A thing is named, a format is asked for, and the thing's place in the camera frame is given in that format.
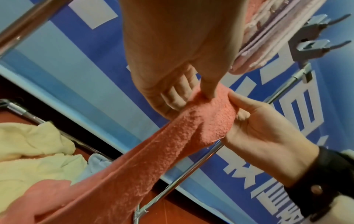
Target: hanging towel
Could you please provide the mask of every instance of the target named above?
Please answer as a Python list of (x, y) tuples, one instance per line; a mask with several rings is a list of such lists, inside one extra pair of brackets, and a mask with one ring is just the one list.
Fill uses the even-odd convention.
[(219, 85), (216, 91), (217, 97), (208, 100), (196, 87), (175, 120), (103, 171), (72, 186), (35, 184), (10, 205), (0, 224), (122, 223), (171, 166), (230, 130), (236, 118), (230, 89)]
[[(264, 14), (262, 19), (258, 18), (256, 21), (251, 21), (246, 25), (244, 42), (250, 41), (242, 47), (229, 72), (240, 75), (264, 66), (313, 16), (325, 1), (288, 0), (286, 4), (282, 3), (279, 5), (277, 12), (273, 16), (261, 13)], [(267, 11), (268, 7), (261, 7), (260, 11)], [(263, 21), (264, 26), (257, 27), (256, 24), (259, 24), (256, 23), (257, 21)]]
[(0, 162), (22, 156), (72, 155), (75, 145), (63, 137), (50, 122), (38, 126), (21, 123), (0, 123)]
[(35, 183), (45, 179), (73, 181), (86, 165), (82, 155), (64, 154), (0, 162), (0, 213)]
[(82, 174), (73, 182), (71, 182), (71, 185), (76, 184), (92, 175), (95, 173), (100, 172), (101, 170), (105, 169), (108, 167), (112, 162), (109, 161), (106, 157), (100, 155), (100, 154), (92, 154), (87, 161), (87, 167), (82, 172)]

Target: metal rack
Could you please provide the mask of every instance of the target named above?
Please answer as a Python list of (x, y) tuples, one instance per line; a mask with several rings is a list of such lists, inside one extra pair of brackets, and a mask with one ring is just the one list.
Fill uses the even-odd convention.
[[(12, 48), (16, 47), (21, 41), (30, 36), (35, 30), (37, 30), (41, 25), (43, 25), (48, 19), (50, 19), (55, 13), (57, 13), (63, 6), (70, 3), (72, 0), (44, 0), (36, 5), (34, 5), (30, 10), (28, 10), (23, 16), (13, 22), (4, 31), (0, 33), (0, 58), (8, 53)], [(330, 23), (330, 19), (327, 16), (322, 15), (322, 17), (313, 17), (309, 20), (304, 27), (289, 41), (289, 46), (291, 47), (291, 52), (294, 61), (301, 61), (300, 70), (295, 73), (290, 79), (288, 79), (279, 89), (277, 89), (270, 97), (268, 97), (265, 102), (268, 104), (273, 103), (277, 100), (285, 91), (291, 88), (299, 80), (303, 82), (309, 82), (312, 79), (311, 65), (307, 63), (308, 59), (321, 57), (331, 49), (336, 49), (344, 46), (348, 42), (337, 46), (329, 46), (329, 41), (325, 44), (316, 44), (314, 41), (318, 37), (319, 32), (321, 32), (326, 25), (333, 25), (334, 22)], [(302, 42), (302, 47), (298, 48), (298, 44), (301, 40), (306, 39), (308, 41)], [(25, 108), (21, 107), (19, 104), (6, 100), (0, 99), (0, 108), (6, 108), (11, 110), (21, 116), (30, 119), (31, 121), (41, 124), (44, 120), (34, 116), (29, 113)], [(75, 139), (74, 137), (61, 132), (65, 137), (72, 140), (79, 146), (90, 150), (94, 153), (99, 153), (103, 155), (98, 150), (86, 145), (85, 143)], [(175, 181), (170, 183), (165, 190), (163, 190), (159, 195), (157, 195), (148, 204), (141, 207), (138, 206), (134, 213), (134, 223), (138, 224), (139, 219), (143, 217), (148, 210), (159, 200), (168, 195), (173, 189), (175, 189), (181, 182), (188, 178), (195, 170), (197, 170), (201, 165), (203, 165), (211, 156), (213, 156), (223, 144), (219, 141), (215, 146), (205, 154), (199, 161), (194, 163), (189, 167), (180, 177)]]

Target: hand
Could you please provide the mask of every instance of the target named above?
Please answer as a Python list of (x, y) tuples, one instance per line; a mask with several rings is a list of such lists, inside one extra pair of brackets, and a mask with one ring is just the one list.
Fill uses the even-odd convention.
[(201, 75), (215, 96), (242, 43), (248, 0), (120, 0), (125, 54), (136, 88), (173, 119)]
[(229, 99), (239, 112), (224, 145), (284, 186), (296, 183), (317, 158), (318, 146), (269, 104), (234, 92)]

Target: button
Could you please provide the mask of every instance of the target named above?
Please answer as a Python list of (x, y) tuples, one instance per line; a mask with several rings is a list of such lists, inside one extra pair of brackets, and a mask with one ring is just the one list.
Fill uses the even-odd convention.
[(320, 185), (312, 185), (311, 192), (314, 194), (320, 195), (323, 193), (323, 189)]

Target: blue cloth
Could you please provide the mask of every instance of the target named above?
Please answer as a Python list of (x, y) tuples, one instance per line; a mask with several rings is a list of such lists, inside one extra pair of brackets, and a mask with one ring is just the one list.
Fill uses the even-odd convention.
[(81, 173), (81, 175), (74, 180), (71, 184), (78, 183), (95, 173), (100, 172), (101, 170), (105, 169), (108, 167), (112, 162), (110, 162), (106, 157), (100, 155), (100, 154), (92, 154), (88, 158), (88, 164), (86, 169)]

